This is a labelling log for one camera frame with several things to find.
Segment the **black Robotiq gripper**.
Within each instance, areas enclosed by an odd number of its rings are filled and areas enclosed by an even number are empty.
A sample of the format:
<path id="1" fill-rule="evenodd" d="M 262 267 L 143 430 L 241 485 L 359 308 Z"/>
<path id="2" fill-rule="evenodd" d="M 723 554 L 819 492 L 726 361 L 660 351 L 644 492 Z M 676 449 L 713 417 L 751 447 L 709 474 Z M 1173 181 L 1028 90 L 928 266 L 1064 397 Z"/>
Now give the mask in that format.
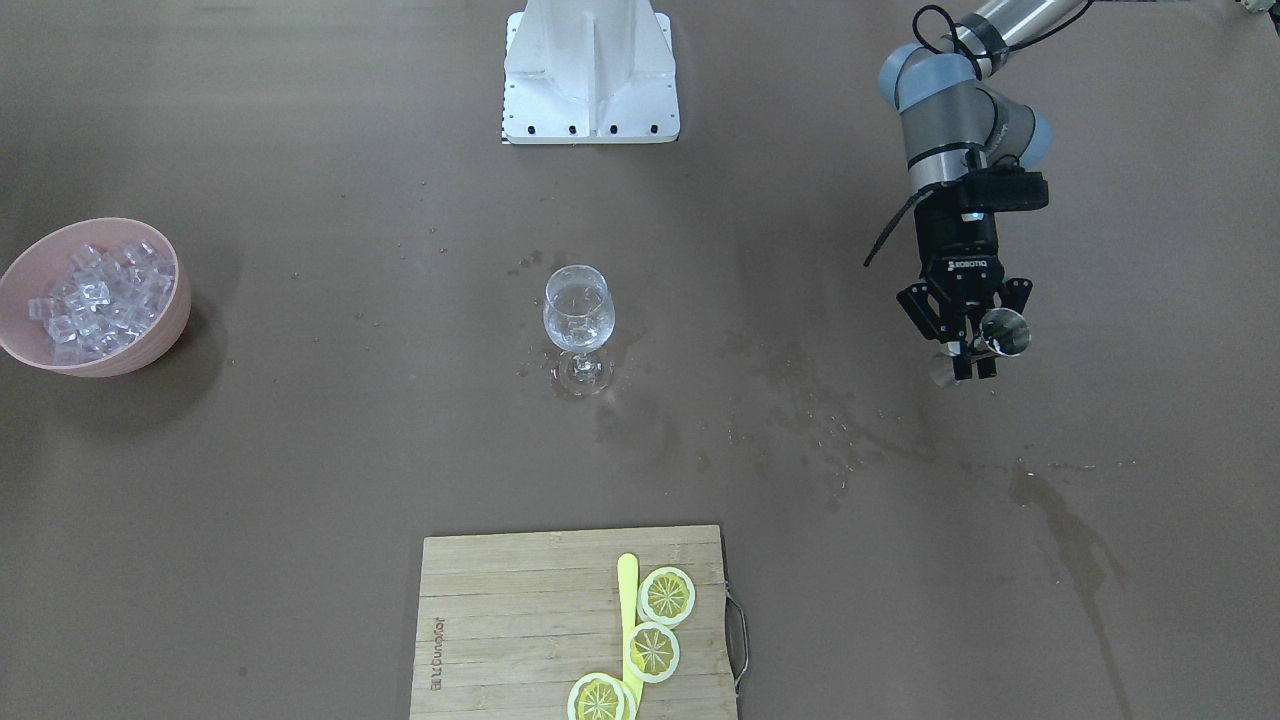
<path id="1" fill-rule="evenodd" d="M 995 378 L 997 360 L 1021 356 L 1032 341 L 1024 313 L 1032 281 L 1004 283 L 995 214 L 982 211 L 975 220 L 966 220 L 965 214 L 956 190 L 936 190 L 916 205 L 923 282 L 896 293 L 919 333 L 941 347 L 945 375 L 952 383 L 973 380 L 975 372 L 979 379 Z M 975 370 L 969 316 L 980 316 Z"/>

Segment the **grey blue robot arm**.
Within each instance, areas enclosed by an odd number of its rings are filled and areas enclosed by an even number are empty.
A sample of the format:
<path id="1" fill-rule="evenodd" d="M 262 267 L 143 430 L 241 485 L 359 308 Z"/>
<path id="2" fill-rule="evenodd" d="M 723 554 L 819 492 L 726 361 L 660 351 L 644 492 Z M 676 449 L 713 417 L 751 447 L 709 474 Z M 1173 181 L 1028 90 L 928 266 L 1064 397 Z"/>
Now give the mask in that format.
<path id="1" fill-rule="evenodd" d="M 1029 279 L 1010 277 L 1000 260 L 997 217 L 1048 205 L 1037 167 L 1052 142 L 1034 108 L 988 86 L 1021 50 L 1042 42 L 1089 9 L 1087 1 L 988 1 L 954 17 L 923 6 L 946 33 L 891 53 L 878 74 L 897 113 L 920 270 L 897 301 L 920 334 L 940 346 L 934 377 L 945 383 L 989 379 L 1001 357 L 1030 343 Z"/>

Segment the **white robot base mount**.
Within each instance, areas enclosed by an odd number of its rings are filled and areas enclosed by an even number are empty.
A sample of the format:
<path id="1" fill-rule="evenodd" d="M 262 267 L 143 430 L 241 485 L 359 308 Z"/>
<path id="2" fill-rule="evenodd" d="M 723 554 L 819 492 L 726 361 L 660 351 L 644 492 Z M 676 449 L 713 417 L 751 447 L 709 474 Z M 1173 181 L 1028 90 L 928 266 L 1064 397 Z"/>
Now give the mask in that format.
<path id="1" fill-rule="evenodd" d="M 530 1 L 504 41 L 503 142 L 678 140 L 673 26 L 652 3 Z"/>

